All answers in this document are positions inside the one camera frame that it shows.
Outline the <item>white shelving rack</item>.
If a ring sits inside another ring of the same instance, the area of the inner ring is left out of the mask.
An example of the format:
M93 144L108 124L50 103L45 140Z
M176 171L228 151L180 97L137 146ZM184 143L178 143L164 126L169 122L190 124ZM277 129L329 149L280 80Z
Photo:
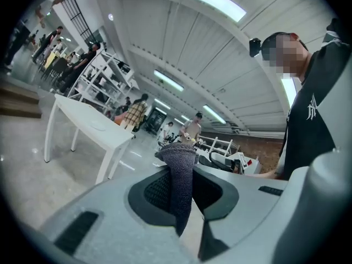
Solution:
M139 90L134 71L115 54L99 50L70 88L67 97L113 116L132 90Z

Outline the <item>wooden step platform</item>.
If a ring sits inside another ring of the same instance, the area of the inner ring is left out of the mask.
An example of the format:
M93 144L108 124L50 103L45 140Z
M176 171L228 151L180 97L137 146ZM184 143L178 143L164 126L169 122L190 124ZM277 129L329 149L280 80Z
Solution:
M0 80L0 116L40 119L37 92Z

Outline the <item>black chairs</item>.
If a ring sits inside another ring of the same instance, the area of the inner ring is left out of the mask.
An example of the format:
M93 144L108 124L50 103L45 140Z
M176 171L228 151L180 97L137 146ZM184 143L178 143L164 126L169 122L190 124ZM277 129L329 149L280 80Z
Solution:
M53 83L67 69L67 67L68 61L65 58L56 58L44 71L43 75L41 76L41 79L44 79L44 81L46 81L48 78L50 78L51 82Z

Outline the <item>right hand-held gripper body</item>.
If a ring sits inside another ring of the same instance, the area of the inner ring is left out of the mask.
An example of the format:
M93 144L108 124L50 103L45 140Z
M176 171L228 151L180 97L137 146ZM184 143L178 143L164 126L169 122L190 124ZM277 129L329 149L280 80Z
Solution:
M252 175L259 174L261 171L260 162L257 159L244 156L242 152L236 152L230 156L214 151L211 153L204 152L199 154L198 163L236 174Z

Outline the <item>grey knitted cloth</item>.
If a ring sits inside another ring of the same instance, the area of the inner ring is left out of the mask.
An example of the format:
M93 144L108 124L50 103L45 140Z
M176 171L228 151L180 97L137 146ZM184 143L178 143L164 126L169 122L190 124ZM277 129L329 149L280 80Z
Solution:
M193 145L172 143L157 151L155 157L170 169L170 213L176 218L175 230L181 236L191 212L196 151Z

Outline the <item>person's black T-shirt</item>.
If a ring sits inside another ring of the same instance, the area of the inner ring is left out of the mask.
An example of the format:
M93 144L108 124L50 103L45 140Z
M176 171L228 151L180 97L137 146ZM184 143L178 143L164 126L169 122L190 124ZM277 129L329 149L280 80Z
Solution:
M312 55L288 115L279 179L289 180L295 169L309 166L317 156L335 147L317 107L339 79L351 52L349 45L331 42Z

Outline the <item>black grid railing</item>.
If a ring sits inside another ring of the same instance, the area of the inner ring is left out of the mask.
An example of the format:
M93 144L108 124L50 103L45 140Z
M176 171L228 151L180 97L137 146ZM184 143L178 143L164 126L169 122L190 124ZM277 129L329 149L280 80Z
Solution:
M93 45L96 42L76 0L63 0L63 7L66 10L70 20L73 22L80 36L87 45Z

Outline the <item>white overturned table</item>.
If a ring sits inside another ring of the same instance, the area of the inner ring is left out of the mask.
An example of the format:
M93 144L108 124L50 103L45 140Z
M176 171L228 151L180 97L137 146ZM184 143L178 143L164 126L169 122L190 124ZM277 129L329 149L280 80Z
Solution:
M216 137L205 137L200 136L202 144L200 149L209 153L212 151L218 152L226 157L231 156L240 150L240 146L235 144L231 139L230 141L225 141Z

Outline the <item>person's right forearm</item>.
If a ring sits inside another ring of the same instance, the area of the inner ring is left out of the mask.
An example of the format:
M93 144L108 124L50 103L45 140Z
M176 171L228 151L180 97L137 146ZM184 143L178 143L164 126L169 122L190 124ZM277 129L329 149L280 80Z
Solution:
M277 179L279 177L279 173L276 170L273 170L267 173L248 174L247 176L264 179Z

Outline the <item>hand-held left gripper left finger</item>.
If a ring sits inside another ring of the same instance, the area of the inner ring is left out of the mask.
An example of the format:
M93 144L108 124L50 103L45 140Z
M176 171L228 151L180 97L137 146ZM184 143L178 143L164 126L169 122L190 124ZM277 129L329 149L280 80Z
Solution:
M82 264L200 264L169 213L169 169L98 184L41 226L51 244Z

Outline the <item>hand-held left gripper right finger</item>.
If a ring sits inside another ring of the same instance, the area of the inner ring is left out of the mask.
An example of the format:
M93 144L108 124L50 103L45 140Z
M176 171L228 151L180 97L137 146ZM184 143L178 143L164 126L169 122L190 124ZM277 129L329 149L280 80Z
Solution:
M204 220L199 260L210 260L249 235L269 214L286 186L286 181L194 166L192 198Z

